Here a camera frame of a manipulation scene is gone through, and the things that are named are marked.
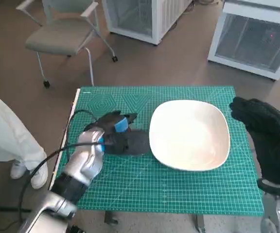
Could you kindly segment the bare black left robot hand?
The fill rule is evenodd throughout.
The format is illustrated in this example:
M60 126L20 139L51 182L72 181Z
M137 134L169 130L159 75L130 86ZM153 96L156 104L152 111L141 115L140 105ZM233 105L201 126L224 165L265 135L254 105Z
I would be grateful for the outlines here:
M106 113L84 130L101 128L102 150L112 155L142 155L150 152L149 133L141 129L132 129L131 124L137 118L137 113L122 114L120 110Z

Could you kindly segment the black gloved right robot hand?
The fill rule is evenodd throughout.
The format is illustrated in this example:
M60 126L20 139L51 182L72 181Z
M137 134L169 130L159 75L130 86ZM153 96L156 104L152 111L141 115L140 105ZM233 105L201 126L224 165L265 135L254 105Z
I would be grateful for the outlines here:
M280 111L259 99L234 97L231 116L250 134L262 178L280 184Z

